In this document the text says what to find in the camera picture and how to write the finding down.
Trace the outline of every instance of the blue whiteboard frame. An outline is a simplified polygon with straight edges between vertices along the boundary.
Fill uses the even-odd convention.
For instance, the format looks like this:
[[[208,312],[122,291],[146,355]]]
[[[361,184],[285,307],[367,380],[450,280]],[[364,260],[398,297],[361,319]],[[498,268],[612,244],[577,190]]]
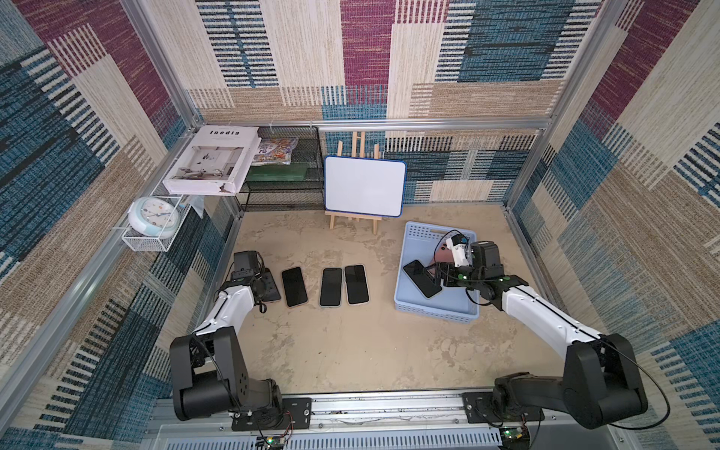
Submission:
[[[327,155],[325,157],[325,160],[323,161],[323,204],[325,205],[325,210],[330,212],[345,212],[346,214],[365,214],[365,215],[376,215],[378,217],[400,217],[402,215],[402,207],[405,205],[404,201],[400,201],[400,214],[398,215],[383,215],[383,214],[367,214],[365,212],[353,212],[353,211],[338,211],[338,210],[329,210],[328,209],[328,199],[327,199],[327,192],[328,192],[328,175],[327,175],[327,161],[328,158],[345,158],[345,159],[369,159],[373,161],[374,158],[353,158],[352,156],[336,156],[336,155]],[[392,161],[394,163],[401,163],[405,166],[405,178],[402,179],[402,198],[405,198],[405,186],[408,182],[408,163],[397,160],[397,159],[383,159],[380,161]]]

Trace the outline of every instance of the white wire basket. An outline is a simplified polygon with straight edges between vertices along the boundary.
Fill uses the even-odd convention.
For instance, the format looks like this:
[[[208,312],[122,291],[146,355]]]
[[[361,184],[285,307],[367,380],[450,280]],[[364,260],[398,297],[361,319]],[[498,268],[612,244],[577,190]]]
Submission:
[[[156,184],[155,189],[153,189],[153,192],[150,194],[150,197],[157,197],[174,206],[173,211],[177,211],[178,213],[178,226],[175,229],[175,233],[173,233],[173,235],[168,238],[160,239],[154,238],[152,236],[143,235],[142,233],[139,233],[132,227],[128,226],[122,233],[122,241],[125,242],[125,244],[127,244],[127,246],[130,247],[130,250],[132,251],[170,250],[170,247],[175,241],[175,237],[180,232],[180,229],[182,229],[182,225],[185,222],[185,217],[187,217],[190,210],[192,210],[192,206],[190,206],[190,204],[187,202],[189,196],[170,194],[163,185],[164,179],[165,176],[163,175],[160,178],[160,181]],[[166,226],[167,224],[163,226],[163,229],[160,232],[161,235],[163,234],[163,231],[165,231]]]

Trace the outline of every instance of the smartphone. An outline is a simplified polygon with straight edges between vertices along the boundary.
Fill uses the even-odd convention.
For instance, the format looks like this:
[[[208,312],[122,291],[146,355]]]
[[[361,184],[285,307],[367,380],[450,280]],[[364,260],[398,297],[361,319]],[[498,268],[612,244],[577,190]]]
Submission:
[[[300,267],[282,272],[282,287],[285,290],[285,301],[290,308],[307,302],[307,291]]]
[[[343,293],[343,269],[328,267],[323,269],[323,280],[320,283],[320,306],[340,306]]]
[[[417,259],[409,264],[405,264],[402,270],[413,280],[415,286],[418,287],[420,292],[426,298],[430,298],[435,294],[439,293],[443,288],[435,283],[435,277],[430,275],[430,272],[423,266],[423,264]]]
[[[370,301],[370,294],[367,292],[367,278],[365,278],[365,266],[345,266],[345,285],[348,292],[348,303],[358,305]]]

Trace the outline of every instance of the book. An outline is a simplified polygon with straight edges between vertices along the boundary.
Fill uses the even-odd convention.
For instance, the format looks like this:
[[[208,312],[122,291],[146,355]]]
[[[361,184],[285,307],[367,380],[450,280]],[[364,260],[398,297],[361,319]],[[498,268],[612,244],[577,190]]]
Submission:
[[[252,166],[266,164],[290,164],[292,151],[297,147],[297,138],[264,138],[258,146]]]

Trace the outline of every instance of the concrete floor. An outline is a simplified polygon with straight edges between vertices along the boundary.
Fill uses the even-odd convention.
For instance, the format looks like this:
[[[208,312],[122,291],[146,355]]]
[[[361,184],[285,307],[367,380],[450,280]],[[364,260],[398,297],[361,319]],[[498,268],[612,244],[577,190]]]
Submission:
[[[235,251],[257,250],[282,292],[281,272],[302,267],[308,303],[283,299],[255,308],[238,333],[250,376],[273,378],[286,393],[490,386],[504,374],[562,374],[562,360],[517,320],[484,307],[470,324],[395,310],[393,296],[405,223],[466,228],[500,247],[505,272],[534,282],[497,205],[405,206],[402,217],[372,223],[322,211],[251,212]],[[364,264],[370,302],[321,308],[325,267]]]

